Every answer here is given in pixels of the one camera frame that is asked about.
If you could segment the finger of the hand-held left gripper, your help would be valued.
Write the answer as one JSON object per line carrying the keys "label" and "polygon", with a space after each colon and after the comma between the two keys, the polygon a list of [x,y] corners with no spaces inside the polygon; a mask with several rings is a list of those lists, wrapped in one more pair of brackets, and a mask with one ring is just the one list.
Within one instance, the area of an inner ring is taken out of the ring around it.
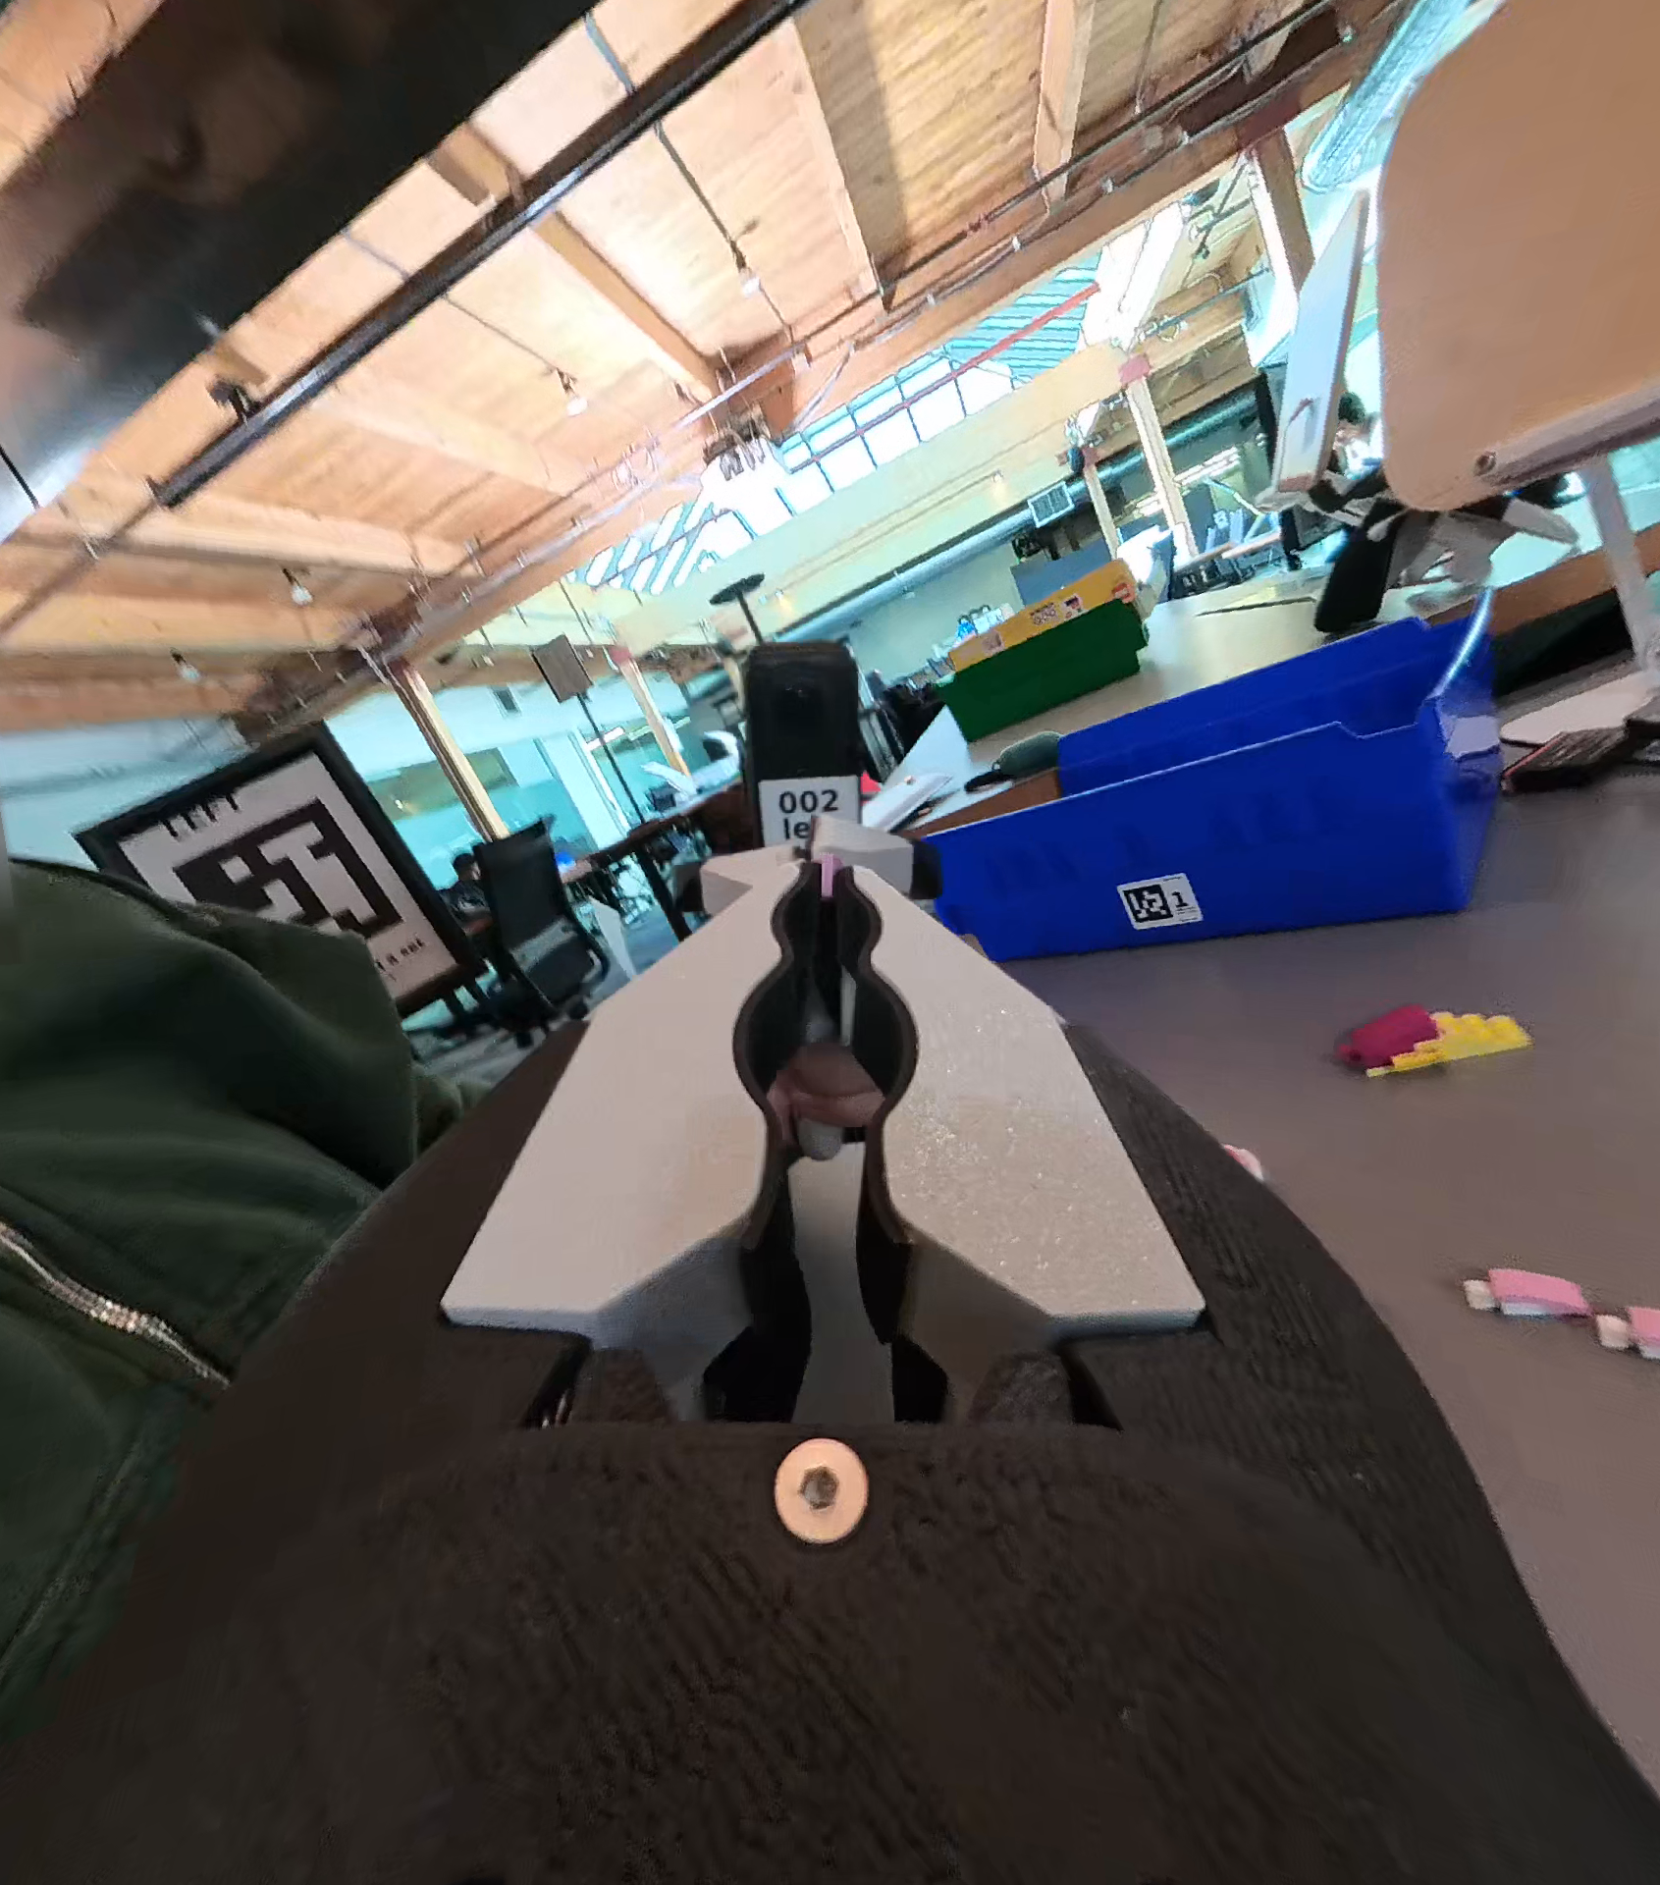
{"label": "finger of the hand-held left gripper", "polygon": [[835,871],[867,871],[892,890],[916,903],[933,903],[943,890],[940,853],[929,844],[913,844],[835,815],[812,815],[808,862],[835,862]]}
{"label": "finger of the hand-held left gripper", "polygon": [[751,903],[767,917],[799,888],[807,856],[793,848],[730,853],[697,871],[701,917],[720,917],[735,903]]}

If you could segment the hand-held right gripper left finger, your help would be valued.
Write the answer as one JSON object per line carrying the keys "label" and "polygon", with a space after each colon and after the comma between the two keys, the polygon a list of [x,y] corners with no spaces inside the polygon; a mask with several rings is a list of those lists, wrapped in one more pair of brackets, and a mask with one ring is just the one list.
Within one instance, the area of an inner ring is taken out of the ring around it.
{"label": "hand-held right gripper left finger", "polygon": [[808,1292],[768,1085],[799,1045],[820,873],[742,890],[585,1020],[441,1319],[637,1351],[680,1416],[793,1422]]}

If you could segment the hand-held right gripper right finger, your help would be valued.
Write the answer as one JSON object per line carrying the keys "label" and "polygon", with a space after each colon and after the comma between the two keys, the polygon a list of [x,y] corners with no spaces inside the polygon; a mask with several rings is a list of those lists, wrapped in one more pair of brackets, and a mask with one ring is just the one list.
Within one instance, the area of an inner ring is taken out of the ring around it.
{"label": "hand-held right gripper right finger", "polygon": [[884,1336],[951,1416],[1008,1358],[1185,1336],[1205,1294],[1065,1020],[875,871],[835,871]]}

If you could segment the magenta and yellow lego assembly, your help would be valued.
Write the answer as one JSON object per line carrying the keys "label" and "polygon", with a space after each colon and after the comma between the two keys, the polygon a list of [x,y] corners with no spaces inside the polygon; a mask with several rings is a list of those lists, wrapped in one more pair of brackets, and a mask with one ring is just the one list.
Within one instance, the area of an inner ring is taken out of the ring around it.
{"label": "magenta and yellow lego assembly", "polygon": [[1405,1002],[1347,1032],[1333,1048],[1333,1061],[1364,1081],[1383,1081],[1383,1075],[1405,1075],[1405,1070],[1484,1061],[1484,1055],[1525,1054],[1525,1048],[1532,1048],[1532,1035],[1510,1017],[1433,1014],[1433,1010]]}

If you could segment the person's left hand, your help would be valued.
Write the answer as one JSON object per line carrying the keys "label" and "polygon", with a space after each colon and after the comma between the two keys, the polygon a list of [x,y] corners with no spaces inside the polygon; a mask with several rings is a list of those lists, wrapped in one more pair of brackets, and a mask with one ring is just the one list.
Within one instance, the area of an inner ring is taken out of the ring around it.
{"label": "person's left hand", "polygon": [[824,1124],[865,1134],[882,1111],[882,1089],[835,1041],[799,1045],[768,1085],[768,1106],[781,1124]]}

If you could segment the black office chair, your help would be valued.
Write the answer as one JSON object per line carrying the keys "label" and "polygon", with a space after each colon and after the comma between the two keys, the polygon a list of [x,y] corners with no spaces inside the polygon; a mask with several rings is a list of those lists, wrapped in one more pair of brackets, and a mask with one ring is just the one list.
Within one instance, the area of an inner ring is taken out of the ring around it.
{"label": "black office chair", "polygon": [[581,927],[548,824],[535,822],[508,839],[476,844],[470,864],[487,903],[490,1017],[519,1048],[533,1048],[560,1020],[585,1020],[610,975],[610,951]]}

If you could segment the green plastic bin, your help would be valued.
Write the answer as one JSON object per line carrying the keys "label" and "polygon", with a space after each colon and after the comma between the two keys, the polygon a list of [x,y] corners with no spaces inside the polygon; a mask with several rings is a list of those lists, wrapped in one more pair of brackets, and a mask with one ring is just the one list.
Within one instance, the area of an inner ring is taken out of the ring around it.
{"label": "green plastic bin", "polygon": [[1065,617],[1001,655],[951,667],[933,683],[943,714],[981,744],[1008,725],[1038,721],[1084,694],[1117,684],[1141,674],[1147,612],[1138,600],[1106,600]]}

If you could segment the yellow cardboard box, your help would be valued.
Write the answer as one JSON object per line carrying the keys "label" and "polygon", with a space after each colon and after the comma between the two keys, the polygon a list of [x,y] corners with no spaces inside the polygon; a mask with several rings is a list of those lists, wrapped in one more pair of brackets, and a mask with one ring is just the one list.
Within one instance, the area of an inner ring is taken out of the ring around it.
{"label": "yellow cardboard box", "polygon": [[1122,560],[1106,560],[1085,580],[1055,586],[1050,594],[1008,612],[1001,621],[977,633],[990,655],[1015,648],[1048,636],[1050,628],[1078,621],[1106,604],[1138,604],[1138,574]]}

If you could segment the blue plastic bin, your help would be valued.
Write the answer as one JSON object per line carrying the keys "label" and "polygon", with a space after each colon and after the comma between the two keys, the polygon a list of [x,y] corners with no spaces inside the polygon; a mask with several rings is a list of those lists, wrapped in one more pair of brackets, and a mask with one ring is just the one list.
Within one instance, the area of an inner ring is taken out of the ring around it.
{"label": "blue plastic bin", "polygon": [[940,835],[995,964],[1471,903],[1497,810],[1491,604],[1377,621],[1059,738],[1050,803]]}

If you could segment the black and white marker board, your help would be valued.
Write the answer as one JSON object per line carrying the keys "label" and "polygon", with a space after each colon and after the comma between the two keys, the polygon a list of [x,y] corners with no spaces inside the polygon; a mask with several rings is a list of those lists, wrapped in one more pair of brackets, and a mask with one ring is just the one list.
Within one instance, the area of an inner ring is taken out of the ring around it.
{"label": "black and white marker board", "polygon": [[482,956],[328,725],[74,835],[103,873],[366,945],[399,1017],[477,991]]}

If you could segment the green jacket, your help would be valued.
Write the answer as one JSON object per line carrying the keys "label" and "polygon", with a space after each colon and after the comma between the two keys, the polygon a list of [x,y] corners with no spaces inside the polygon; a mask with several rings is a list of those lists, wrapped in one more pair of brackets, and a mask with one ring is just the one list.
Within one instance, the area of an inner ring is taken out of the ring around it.
{"label": "green jacket", "polygon": [[111,1631],[184,1441],[465,1118],[364,941],[13,862],[0,960],[0,1747]]}

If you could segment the small white monitor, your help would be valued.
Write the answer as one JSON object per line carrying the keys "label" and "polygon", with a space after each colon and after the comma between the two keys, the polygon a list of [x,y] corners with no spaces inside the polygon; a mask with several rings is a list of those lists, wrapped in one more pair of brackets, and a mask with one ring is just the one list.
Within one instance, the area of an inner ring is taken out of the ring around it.
{"label": "small white monitor", "polygon": [[1372,194],[1355,188],[1299,292],[1281,434],[1270,452],[1270,501],[1281,511],[1301,501],[1333,456],[1369,215]]}

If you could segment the black calculator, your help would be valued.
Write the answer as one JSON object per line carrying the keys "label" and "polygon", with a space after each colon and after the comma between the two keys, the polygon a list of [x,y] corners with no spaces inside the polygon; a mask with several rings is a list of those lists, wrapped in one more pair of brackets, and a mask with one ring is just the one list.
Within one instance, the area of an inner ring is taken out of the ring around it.
{"label": "black calculator", "polygon": [[1507,761],[1497,790],[1510,798],[1592,790],[1638,748],[1641,735],[1628,725],[1571,730]]}

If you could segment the large white monitor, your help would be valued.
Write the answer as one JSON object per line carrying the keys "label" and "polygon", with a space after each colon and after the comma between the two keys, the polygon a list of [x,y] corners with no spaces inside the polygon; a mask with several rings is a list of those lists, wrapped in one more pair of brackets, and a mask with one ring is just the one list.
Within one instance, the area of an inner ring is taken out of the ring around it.
{"label": "large white monitor", "polygon": [[1660,434],[1660,4],[1518,0],[1410,94],[1377,182],[1387,482],[1465,511],[1579,471],[1660,691],[1610,452]]}

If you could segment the wooden post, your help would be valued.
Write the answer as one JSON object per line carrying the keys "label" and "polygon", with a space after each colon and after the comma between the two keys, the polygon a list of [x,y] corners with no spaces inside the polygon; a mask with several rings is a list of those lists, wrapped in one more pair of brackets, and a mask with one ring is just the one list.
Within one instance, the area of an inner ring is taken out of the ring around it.
{"label": "wooden post", "polygon": [[470,766],[465,748],[453,738],[446,721],[440,719],[440,703],[434,703],[427,676],[414,674],[414,661],[395,655],[395,660],[385,660],[380,676],[387,683],[395,700],[401,703],[401,714],[411,719],[431,755],[440,761],[440,770],[441,770],[446,790],[457,795],[470,828],[482,844],[508,839],[508,824],[499,822],[499,810],[490,806],[490,798],[487,798],[477,770]]}

